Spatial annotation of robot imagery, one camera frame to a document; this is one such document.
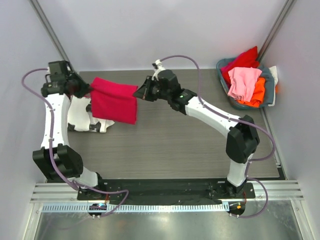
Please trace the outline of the crimson t shirt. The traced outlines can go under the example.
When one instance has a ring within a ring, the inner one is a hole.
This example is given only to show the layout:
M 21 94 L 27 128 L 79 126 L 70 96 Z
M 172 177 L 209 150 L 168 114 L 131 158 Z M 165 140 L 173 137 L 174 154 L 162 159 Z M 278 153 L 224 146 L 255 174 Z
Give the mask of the crimson t shirt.
M 134 125 L 138 102 L 133 96 L 137 85 L 121 84 L 96 77 L 90 85 L 91 111 L 95 118 Z

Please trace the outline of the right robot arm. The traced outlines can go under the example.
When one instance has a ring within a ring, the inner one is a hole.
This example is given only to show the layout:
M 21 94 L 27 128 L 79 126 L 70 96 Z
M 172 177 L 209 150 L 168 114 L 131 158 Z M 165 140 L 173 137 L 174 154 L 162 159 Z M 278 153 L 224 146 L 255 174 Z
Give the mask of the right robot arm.
M 206 103 L 194 91 L 182 88 L 171 70 L 162 70 L 153 76 L 147 76 L 133 96 L 148 102 L 164 100 L 174 111 L 203 122 L 223 136 L 225 152 L 230 160 L 224 184 L 226 194 L 237 198 L 243 193 L 249 161 L 260 143 L 250 116 L 228 114 Z

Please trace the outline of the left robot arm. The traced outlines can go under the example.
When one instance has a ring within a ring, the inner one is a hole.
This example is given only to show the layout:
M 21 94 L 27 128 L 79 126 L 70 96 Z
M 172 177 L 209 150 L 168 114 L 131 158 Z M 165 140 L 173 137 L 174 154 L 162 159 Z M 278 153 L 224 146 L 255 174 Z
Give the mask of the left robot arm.
M 69 61 L 48 63 L 48 73 L 38 97 L 45 104 L 44 136 L 32 159 L 50 183 L 69 183 L 87 200 L 100 200 L 106 187 L 99 173 L 84 167 L 82 157 L 70 147 L 68 112 L 73 97 L 84 97 L 89 85 Z

